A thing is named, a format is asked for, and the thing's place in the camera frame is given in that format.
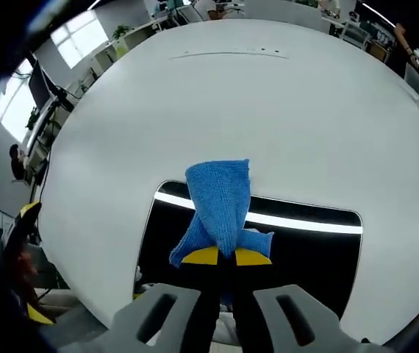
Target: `computer monitor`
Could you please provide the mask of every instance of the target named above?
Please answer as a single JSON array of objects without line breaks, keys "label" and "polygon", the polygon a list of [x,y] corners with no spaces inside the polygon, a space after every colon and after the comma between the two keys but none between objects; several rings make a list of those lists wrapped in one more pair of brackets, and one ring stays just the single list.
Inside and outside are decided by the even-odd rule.
[{"label": "computer monitor", "polygon": [[43,70],[40,63],[37,61],[33,67],[32,76],[28,82],[28,87],[32,92],[38,110],[42,110],[46,102],[51,98],[49,94],[48,85],[45,81]]}]

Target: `white round table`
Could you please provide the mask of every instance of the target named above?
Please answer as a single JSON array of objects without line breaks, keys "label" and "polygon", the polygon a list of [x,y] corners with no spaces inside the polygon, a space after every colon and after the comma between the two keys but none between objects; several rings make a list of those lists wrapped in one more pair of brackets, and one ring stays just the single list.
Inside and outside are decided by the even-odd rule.
[{"label": "white round table", "polygon": [[341,327],[384,343],[419,313],[419,109],[405,87],[372,56],[299,26],[161,32],[97,81],[55,141],[46,253],[109,327],[132,301],[159,185],[194,163],[249,158],[253,194],[361,215]]}]

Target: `window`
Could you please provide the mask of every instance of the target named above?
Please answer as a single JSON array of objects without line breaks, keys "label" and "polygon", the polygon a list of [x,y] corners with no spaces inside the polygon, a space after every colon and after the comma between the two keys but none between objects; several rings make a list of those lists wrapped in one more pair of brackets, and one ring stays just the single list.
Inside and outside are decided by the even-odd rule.
[{"label": "window", "polygon": [[28,87],[32,66],[24,60],[7,81],[5,93],[0,92],[0,121],[10,134],[22,142],[28,131],[25,127],[35,101]]},{"label": "window", "polygon": [[93,11],[86,11],[51,34],[51,39],[70,68],[108,40]]}]

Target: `wall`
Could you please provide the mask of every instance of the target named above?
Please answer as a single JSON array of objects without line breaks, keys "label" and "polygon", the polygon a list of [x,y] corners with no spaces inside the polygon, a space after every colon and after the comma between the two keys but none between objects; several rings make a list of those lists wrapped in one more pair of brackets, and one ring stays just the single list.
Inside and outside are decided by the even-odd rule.
[{"label": "wall", "polygon": [[66,88],[72,82],[84,77],[88,69],[87,58],[73,68],[69,68],[51,39],[48,39],[36,52],[43,70],[49,78],[61,87]]},{"label": "wall", "polygon": [[355,10],[357,0],[339,0],[340,2],[340,20],[348,21],[350,16],[348,13]]},{"label": "wall", "polygon": [[12,182],[9,148],[14,143],[18,141],[0,122],[0,210],[16,216],[28,203],[31,189],[22,182]]},{"label": "wall", "polygon": [[95,13],[109,39],[120,24],[133,28],[151,20],[143,0],[115,0],[98,7]]},{"label": "wall", "polygon": [[154,10],[156,9],[157,0],[143,0],[144,5],[148,11],[148,14],[151,16],[154,14]]},{"label": "wall", "polygon": [[[115,0],[98,7],[95,13],[109,39],[112,39],[113,32],[119,24],[137,27],[151,20],[143,0]],[[88,58],[69,68],[51,39],[48,39],[35,55],[51,80],[64,88],[78,79],[83,79],[89,68]]]}]

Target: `blue towel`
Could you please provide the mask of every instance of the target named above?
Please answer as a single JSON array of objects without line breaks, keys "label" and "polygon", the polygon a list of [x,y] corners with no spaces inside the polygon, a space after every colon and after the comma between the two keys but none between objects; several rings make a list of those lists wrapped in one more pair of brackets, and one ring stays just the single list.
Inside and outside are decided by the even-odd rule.
[{"label": "blue towel", "polygon": [[224,257],[236,247],[270,256],[273,233],[243,229],[251,201],[248,160],[200,163],[188,168],[185,176],[196,212],[171,252],[172,265],[179,267],[188,254],[214,245]]}]

